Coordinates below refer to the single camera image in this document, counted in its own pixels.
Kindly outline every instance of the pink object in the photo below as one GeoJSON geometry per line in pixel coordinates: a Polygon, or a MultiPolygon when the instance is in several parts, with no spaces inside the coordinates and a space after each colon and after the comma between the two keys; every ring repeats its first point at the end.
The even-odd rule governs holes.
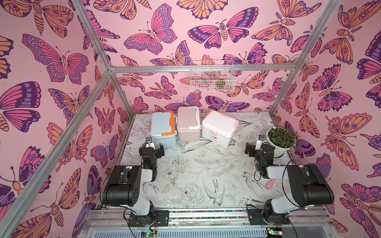
{"type": "Polygon", "coordinates": [[[266,186],[264,186],[267,190],[270,190],[271,187],[274,185],[274,183],[276,182],[277,180],[276,179],[271,179],[267,184],[266,186]]]}
{"type": "Polygon", "coordinates": [[[177,132],[180,141],[200,140],[200,111],[198,107],[179,107],[177,132]]]}

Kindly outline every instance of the potted plant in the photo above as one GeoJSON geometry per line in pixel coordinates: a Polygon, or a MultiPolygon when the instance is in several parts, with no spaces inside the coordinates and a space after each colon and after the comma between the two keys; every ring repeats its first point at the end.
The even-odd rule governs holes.
{"type": "Polygon", "coordinates": [[[266,132],[266,141],[275,147],[274,158],[281,157],[286,151],[295,147],[298,135],[292,133],[289,128],[273,127],[266,132]]]}

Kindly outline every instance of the white wire basket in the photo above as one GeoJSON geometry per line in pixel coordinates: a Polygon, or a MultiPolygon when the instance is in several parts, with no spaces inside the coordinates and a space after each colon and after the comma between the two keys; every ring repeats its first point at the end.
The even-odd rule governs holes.
{"type": "Polygon", "coordinates": [[[211,65],[210,60],[192,61],[190,67],[190,91],[199,90],[200,92],[223,92],[230,93],[234,91],[236,82],[232,64],[226,64],[224,60],[221,65],[211,65]]]}

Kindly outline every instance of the box lid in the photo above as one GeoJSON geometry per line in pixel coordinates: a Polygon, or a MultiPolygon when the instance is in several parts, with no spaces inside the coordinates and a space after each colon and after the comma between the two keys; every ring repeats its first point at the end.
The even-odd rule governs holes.
{"type": "Polygon", "coordinates": [[[202,127],[211,129],[224,137],[232,137],[238,120],[217,111],[210,111],[202,121],[202,127]]]}
{"type": "Polygon", "coordinates": [[[200,131],[200,111],[198,107],[179,107],[177,110],[177,131],[200,131]]]}
{"type": "Polygon", "coordinates": [[[150,127],[153,138],[173,137],[175,135],[173,112],[152,113],[150,127]]]}

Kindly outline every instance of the butterfly wallpaper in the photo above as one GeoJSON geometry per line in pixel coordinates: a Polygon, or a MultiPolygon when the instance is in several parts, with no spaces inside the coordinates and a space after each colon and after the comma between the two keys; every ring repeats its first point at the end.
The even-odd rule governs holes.
{"type": "Polygon", "coordinates": [[[276,113],[298,133],[296,162],[315,163],[333,190],[326,208],[340,237],[381,236],[380,9],[381,1],[341,1],[294,82],[293,113],[276,113]]]}

